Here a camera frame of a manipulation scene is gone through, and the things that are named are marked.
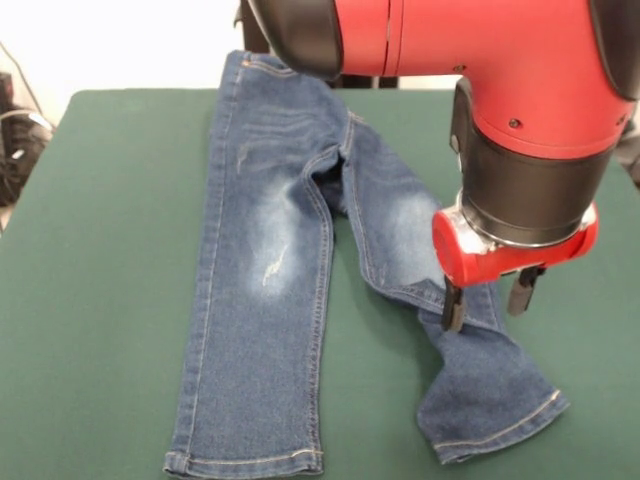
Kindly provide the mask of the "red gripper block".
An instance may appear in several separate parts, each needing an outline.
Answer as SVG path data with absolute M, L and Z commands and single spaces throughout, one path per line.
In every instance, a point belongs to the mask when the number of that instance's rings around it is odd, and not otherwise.
M 445 275 L 442 329 L 453 332 L 462 329 L 464 292 L 461 288 L 495 281 L 519 270 L 509 294 L 507 312 L 523 314 L 546 268 L 586 255 L 595 245 L 598 233 L 598 211 L 596 204 L 591 203 L 578 230 L 561 243 L 543 247 L 500 243 L 472 228 L 462 214 L 462 194 L 458 193 L 454 204 L 437 211 L 432 219 L 433 245 Z

